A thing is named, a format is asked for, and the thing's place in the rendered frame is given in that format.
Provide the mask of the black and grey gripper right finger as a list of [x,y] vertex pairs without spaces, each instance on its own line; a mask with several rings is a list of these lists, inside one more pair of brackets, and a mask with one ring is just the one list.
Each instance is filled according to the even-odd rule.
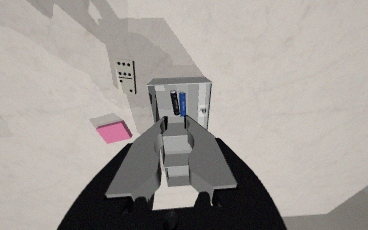
[[208,192],[214,206],[243,217],[257,230],[287,230],[265,186],[251,168],[220,138],[184,115],[188,131],[189,182]]

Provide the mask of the pink square pad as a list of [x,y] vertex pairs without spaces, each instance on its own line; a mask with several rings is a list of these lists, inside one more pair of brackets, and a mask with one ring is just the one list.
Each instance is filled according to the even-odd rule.
[[99,126],[96,130],[107,144],[131,139],[132,137],[132,133],[124,120]]

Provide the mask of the white domino tile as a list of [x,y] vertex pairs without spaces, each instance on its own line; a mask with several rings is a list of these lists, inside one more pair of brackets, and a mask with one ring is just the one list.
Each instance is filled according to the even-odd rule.
[[136,94],[134,61],[114,58],[119,93]]

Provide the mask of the grey three-compartment bin rack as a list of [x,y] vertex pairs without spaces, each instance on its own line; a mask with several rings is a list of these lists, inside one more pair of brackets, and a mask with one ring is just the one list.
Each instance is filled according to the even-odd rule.
[[[157,86],[158,85],[158,86]],[[191,186],[189,182],[188,131],[184,118],[174,115],[170,91],[176,90],[179,110],[179,93],[186,95],[186,115],[208,131],[213,82],[204,77],[153,78],[147,84],[148,97],[155,124],[168,116],[167,130],[163,133],[160,148],[167,187]]]

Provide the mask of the black battery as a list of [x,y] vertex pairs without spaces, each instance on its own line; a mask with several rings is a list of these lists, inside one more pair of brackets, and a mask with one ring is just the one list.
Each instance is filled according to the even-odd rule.
[[174,115],[176,115],[176,116],[177,115],[180,115],[180,110],[179,110],[179,104],[178,104],[178,98],[177,98],[176,90],[171,90],[170,91],[170,95],[171,95],[171,100],[172,100]]

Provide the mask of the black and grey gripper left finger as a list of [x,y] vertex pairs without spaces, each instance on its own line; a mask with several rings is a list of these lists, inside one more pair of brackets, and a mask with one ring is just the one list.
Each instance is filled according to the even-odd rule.
[[145,197],[152,210],[161,185],[160,148],[167,124],[164,116],[128,143],[83,189],[57,230],[97,230],[132,212],[137,197]]

